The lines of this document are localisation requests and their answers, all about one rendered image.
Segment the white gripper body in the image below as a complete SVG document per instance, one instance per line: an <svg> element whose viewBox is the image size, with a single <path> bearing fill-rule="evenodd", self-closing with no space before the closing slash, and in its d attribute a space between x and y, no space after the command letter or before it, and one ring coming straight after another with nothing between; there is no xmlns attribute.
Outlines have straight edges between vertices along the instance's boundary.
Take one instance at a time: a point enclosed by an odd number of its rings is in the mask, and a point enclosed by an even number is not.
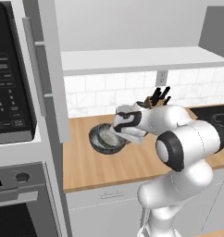
<svg viewBox="0 0 224 237"><path fill-rule="evenodd" d="M120 131L116 131L113 126L109 129L112 133L116 134L131 143L139 144L143 141L146 131L140 130L135 127L124 127Z"/></svg>

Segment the large dark bowl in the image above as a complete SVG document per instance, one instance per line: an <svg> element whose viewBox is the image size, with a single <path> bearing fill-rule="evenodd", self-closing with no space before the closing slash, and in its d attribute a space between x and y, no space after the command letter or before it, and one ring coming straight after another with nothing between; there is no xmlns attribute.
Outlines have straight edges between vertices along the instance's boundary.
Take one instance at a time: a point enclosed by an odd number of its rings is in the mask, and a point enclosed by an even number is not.
<svg viewBox="0 0 224 237"><path fill-rule="evenodd" d="M121 151L128 143L110 131L109 123L102 123L91 128L89 132L89 142L94 150L104 155L114 155Z"/></svg>

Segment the white open cabinet shelf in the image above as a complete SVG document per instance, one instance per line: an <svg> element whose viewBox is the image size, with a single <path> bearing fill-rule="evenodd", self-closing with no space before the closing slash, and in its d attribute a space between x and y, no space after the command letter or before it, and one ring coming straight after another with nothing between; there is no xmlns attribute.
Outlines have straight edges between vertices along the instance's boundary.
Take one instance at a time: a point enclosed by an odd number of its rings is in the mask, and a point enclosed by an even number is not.
<svg viewBox="0 0 224 237"><path fill-rule="evenodd" d="M62 52L65 76L224 67L224 57L199 46Z"/></svg>

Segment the white base cabinet door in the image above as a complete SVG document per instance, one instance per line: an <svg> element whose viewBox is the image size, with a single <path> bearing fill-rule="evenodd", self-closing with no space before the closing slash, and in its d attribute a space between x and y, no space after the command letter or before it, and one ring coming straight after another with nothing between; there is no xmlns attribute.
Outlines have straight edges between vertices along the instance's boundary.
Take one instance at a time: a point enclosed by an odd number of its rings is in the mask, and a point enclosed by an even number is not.
<svg viewBox="0 0 224 237"><path fill-rule="evenodd" d="M136 198L69 211L73 237L136 237L141 216Z"/></svg>

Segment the grey open cabinet door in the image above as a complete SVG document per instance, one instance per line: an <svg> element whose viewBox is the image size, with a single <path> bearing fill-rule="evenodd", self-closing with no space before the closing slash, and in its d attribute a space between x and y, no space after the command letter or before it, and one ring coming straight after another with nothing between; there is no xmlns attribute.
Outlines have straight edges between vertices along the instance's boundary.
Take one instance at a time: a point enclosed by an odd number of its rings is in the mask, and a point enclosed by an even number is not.
<svg viewBox="0 0 224 237"><path fill-rule="evenodd" d="M38 0L44 36L44 48L51 82L51 90L56 112L59 141L69 142L68 110L64 86L59 37L56 22L55 0Z"/></svg>

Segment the wooden knife block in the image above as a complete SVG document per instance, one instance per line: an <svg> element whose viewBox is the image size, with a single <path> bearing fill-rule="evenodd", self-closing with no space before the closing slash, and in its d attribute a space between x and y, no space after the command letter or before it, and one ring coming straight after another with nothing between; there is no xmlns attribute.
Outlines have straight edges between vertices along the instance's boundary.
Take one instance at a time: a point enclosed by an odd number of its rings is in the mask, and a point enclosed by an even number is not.
<svg viewBox="0 0 224 237"><path fill-rule="evenodd" d="M148 96L145 99L144 103L145 103L147 108L152 109L152 108L155 108L155 107L162 106L166 99L167 98L161 100L160 98L157 98L155 101L152 101L152 97Z"/></svg>

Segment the white drawer front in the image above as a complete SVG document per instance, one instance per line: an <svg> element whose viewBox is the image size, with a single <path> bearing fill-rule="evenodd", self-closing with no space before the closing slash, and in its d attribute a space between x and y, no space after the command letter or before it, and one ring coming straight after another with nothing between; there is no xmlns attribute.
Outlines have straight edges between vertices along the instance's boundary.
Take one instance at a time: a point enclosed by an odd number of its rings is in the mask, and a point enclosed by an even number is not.
<svg viewBox="0 0 224 237"><path fill-rule="evenodd" d="M89 207L99 206L101 204L107 204L122 200L130 200L137 197L138 188L143 184L143 181L126 183L121 185L107 186L98 189L91 189L86 191L79 191L73 193L67 193L67 203L70 210ZM107 193L123 192L124 195L121 197L101 200L100 195Z"/></svg>

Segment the black hob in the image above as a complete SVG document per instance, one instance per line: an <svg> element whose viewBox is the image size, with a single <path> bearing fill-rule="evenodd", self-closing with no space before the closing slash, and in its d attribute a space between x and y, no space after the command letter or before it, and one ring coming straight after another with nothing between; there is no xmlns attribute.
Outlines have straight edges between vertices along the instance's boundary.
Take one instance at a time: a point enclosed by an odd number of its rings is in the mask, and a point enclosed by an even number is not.
<svg viewBox="0 0 224 237"><path fill-rule="evenodd" d="M211 120L224 129L224 105L192 107L191 111L198 118Z"/></svg>

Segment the dark oven knob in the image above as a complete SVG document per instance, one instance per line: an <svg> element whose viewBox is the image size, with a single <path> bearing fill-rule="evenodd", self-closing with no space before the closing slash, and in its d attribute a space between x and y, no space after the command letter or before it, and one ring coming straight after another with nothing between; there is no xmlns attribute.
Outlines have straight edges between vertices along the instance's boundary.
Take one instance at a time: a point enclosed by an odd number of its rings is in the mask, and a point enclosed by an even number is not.
<svg viewBox="0 0 224 237"><path fill-rule="evenodd" d="M30 175L27 172L20 172L16 175L16 180L19 183L25 183L29 180Z"/></svg>

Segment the grey built-in oven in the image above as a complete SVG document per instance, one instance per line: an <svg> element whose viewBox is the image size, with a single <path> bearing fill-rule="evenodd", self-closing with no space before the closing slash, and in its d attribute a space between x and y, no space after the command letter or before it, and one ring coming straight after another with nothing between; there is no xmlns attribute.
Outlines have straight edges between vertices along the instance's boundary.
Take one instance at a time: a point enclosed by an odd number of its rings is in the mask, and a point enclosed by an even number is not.
<svg viewBox="0 0 224 237"><path fill-rule="evenodd" d="M19 183L16 175L30 178ZM38 192L34 202L0 206L0 237L62 237L46 164L36 162L0 168L0 202L16 199L19 193Z"/></svg>

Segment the black microwave oven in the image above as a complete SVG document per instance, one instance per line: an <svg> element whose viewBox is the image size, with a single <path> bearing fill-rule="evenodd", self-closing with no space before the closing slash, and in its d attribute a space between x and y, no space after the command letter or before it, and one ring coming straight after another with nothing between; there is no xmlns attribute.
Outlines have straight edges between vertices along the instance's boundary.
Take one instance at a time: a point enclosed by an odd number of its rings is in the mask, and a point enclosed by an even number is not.
<svg viewBox="0 0 224 237"><path fill-rule="evenodd" d="M0 144L34 139L36 116L9 1L0 1Z"/></svg>

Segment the white wall outlet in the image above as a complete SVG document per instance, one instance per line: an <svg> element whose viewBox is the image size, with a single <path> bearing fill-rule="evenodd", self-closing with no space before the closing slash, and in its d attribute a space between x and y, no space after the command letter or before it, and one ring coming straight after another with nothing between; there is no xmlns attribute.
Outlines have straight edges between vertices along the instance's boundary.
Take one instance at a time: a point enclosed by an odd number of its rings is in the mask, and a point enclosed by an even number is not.
<svg viewBox="0 0 224 237"><path fill-rule="evenodd" d="M159 70L156 74L156 86L165 86L167 83L168 71Z"/></svg>

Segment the grey wall cabinet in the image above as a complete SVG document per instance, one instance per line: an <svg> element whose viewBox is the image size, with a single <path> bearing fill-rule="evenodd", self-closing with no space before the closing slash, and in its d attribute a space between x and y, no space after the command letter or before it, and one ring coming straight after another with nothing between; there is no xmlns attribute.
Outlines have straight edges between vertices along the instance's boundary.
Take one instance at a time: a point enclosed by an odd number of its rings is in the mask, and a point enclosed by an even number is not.
<svg viewBox="0 0 224 237"><path fill-rule="evenodd" d="M224 6L207 8L199 46L224 57Z"/></svg>

